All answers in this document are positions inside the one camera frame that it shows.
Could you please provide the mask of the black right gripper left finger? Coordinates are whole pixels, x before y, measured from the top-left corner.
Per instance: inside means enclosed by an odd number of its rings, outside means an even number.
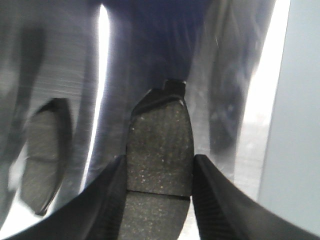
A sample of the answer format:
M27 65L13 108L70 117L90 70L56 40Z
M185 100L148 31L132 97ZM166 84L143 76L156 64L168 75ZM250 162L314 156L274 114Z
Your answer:
M116 240L127 193L127 159L111 161L81 194L12 240Z

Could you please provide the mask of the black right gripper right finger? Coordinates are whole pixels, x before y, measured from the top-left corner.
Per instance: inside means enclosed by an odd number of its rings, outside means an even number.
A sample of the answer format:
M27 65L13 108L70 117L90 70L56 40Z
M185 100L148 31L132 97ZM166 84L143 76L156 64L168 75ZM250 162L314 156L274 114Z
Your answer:
M318 240L262 207L203 154L193 160L192 201L202 240Z

